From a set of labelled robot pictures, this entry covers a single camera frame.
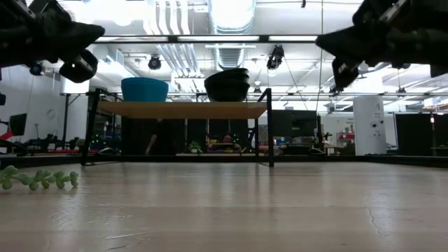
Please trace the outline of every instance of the floor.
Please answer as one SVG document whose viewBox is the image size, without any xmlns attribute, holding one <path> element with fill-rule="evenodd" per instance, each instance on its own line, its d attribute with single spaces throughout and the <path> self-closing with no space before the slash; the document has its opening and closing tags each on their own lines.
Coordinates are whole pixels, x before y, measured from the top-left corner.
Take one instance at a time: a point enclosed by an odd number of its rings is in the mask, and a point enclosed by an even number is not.
<svg viewBox="0 0 448 252">
<path fill-rule="evenodd" d="M 102 164 L 0 191 L 0 244 L 33 251 L 446 251 L 448 171 L 368 163 Z M 36 169 L 24 169 L 35 172 Z"/>
</svg>

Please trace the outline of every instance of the blue bowl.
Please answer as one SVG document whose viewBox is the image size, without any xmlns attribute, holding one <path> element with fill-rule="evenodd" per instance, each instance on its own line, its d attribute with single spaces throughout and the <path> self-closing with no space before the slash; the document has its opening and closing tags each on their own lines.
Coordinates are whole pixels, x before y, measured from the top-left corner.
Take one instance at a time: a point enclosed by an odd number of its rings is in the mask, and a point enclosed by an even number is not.
<svg viewBox="0 0 448 252">
<path fill-rule="evenodd" d="M 153 78 L 126 78 L 121 90 L 125 102 L 165 102 L 168 84 Z"/>
</svg>

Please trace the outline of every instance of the shelf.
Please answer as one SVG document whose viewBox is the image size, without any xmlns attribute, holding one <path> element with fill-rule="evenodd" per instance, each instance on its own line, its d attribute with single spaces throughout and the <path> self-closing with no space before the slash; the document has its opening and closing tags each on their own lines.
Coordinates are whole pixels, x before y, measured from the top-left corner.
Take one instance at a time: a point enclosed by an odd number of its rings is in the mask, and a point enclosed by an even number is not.
<svg viewBox="0 0 448 252">
<path fill-rule="evenodd" d="M 266 111 L 265 102 L 111 102 L 101 110 L 128 118 L 255 119 Z"/>
</svg>

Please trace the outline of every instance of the ceiling duct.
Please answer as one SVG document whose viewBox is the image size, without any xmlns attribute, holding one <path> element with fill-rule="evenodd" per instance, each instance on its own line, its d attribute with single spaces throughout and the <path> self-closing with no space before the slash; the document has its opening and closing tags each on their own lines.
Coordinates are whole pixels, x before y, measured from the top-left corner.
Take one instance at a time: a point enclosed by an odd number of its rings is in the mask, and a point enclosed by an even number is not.
<svg viewBox="0 0 448 252">
<path fill-rule="evenodd" d="M 214 34 L 250 34 L 256 0 L 208 0 L 210 27 Z M 240 67 L 244 49 L 215 49 L 218 65 L 223 70 Z"/>
</svg>

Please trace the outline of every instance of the green plastic chain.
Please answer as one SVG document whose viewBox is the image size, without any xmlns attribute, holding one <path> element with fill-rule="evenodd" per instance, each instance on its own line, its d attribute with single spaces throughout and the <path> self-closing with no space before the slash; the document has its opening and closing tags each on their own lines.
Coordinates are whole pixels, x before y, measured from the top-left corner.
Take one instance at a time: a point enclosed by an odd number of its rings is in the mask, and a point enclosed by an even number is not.
<svg viewBox="0 0 448 252">
<path fill-rule="evenodd" d="M 70 182 L 73 187 L 78 186 L 78 174 L 74 171 L 69 176 L 65 176 L 62 171 L 51 175 L 49 171 L 38 170 L 35 176 L 28 176 L 26 174 L 19 174 L 19 170 L 10 165 L 0 172 L 0 184 L 4 190 L 9 190 L 13 187 L 11 179 L 20 181 L 22 185 L 29 186 L 31 190 L 39 188 L 39 183 L 45 189 L 49 188 L 51 183 L 56 183 L 59 189 L 63 189 L 66 182 Z"/>
</svg>

